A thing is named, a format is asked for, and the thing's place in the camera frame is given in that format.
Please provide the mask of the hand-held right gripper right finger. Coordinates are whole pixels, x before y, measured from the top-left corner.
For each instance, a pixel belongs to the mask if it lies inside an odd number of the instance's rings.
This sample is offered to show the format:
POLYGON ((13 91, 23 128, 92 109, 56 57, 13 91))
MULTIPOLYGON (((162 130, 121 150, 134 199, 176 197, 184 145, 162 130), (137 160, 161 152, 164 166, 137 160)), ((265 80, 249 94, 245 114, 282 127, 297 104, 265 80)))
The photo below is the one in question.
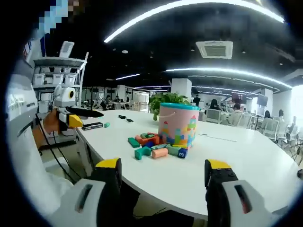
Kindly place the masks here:
POLYGON ((205 188, 209 227, 271 227, 281 218, 269 212, 261 194, 223 161, 205 160, 205 188))

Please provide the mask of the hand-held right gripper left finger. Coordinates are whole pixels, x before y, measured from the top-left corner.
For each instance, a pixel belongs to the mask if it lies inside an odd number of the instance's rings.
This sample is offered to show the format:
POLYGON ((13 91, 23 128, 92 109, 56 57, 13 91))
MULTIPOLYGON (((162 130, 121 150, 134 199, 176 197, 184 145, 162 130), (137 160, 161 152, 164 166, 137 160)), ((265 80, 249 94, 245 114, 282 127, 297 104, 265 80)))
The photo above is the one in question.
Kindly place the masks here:
POLYGON ((114 227, 121 210, 122 162, 105 159, 91 175, 79 180, 61 200, 59 209, 49 217, 53 227, 114 227))

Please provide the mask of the person's left hand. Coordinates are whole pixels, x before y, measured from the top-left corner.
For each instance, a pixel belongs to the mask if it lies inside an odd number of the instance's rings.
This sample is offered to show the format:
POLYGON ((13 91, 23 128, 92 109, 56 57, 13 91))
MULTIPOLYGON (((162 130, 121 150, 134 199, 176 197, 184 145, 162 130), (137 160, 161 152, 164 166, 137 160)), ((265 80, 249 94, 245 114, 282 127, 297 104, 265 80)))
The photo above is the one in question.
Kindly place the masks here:
POLYGON ((44 129, 47 134, 51 134, 53 131, 59 132, 59 120, 57 118, 57 109, 53 109, 43 121, 44 129))

